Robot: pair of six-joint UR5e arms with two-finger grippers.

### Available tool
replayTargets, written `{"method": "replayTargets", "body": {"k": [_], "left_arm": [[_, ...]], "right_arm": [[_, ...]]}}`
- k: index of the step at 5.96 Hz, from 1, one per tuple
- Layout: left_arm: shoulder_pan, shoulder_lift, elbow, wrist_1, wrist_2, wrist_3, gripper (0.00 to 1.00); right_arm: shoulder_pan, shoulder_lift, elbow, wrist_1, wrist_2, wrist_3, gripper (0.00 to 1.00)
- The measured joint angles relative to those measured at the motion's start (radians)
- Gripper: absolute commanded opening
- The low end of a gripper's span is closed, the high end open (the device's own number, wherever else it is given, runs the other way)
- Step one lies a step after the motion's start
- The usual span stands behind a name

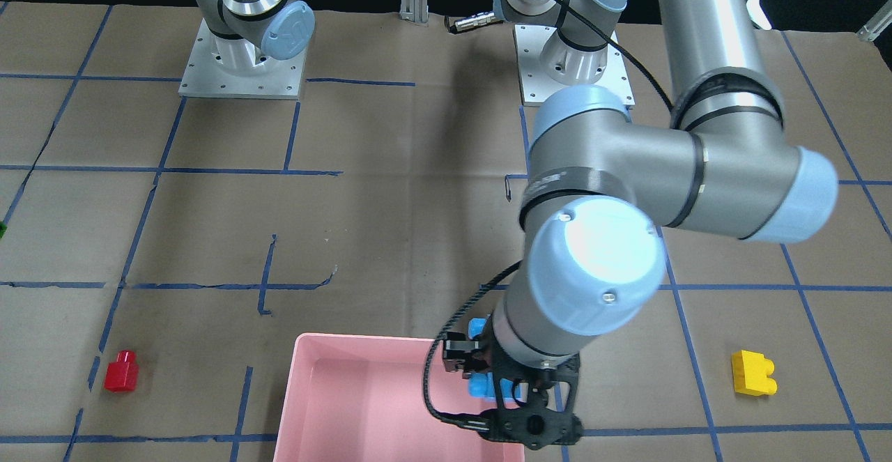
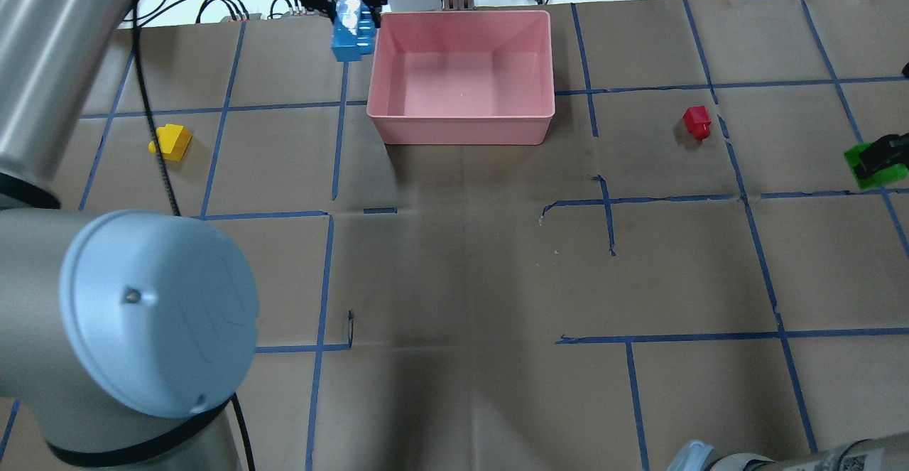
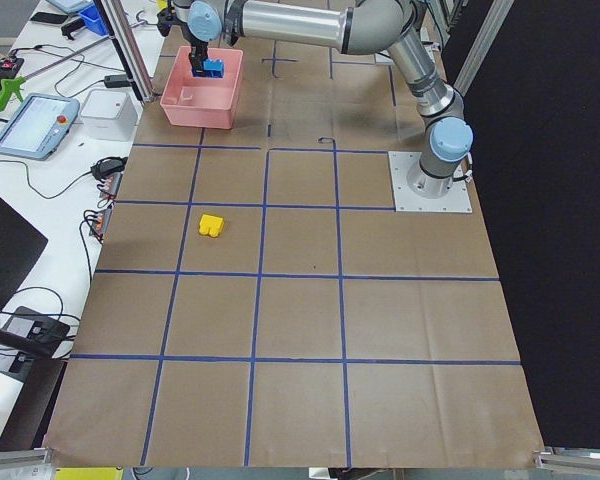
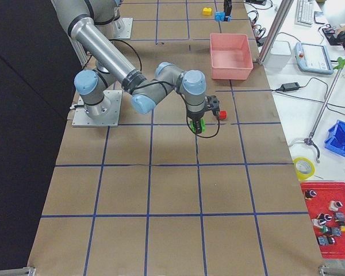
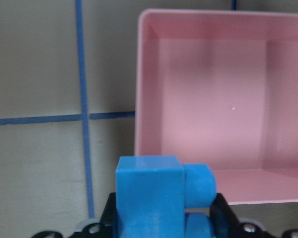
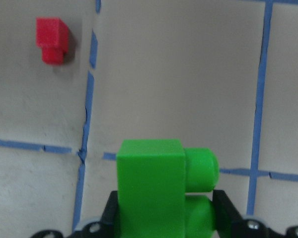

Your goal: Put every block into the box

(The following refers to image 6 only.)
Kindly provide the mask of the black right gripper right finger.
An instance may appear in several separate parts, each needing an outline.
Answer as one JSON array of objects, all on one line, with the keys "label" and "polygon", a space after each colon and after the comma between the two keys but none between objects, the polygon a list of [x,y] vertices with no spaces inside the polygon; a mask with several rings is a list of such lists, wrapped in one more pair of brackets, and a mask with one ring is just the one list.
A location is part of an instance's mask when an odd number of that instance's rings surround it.
[{"label": "black right gripper right finger", "polygon": [[223,190],[214,190],[216,231],[221,238],[268,238],[268,228],[258,220],[244,218]]}]

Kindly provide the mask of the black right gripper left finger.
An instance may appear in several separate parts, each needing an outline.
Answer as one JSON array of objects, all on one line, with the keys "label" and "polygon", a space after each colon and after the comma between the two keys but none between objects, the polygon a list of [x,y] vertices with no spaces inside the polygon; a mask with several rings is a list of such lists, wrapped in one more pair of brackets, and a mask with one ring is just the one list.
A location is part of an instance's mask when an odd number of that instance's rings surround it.
[{"label": "black right gripper left finger", "polygon": [[100,217],[93,217],[78,223],[74,229],[75,238],[113,238],[118,212],[118,192],[112,191]]}]

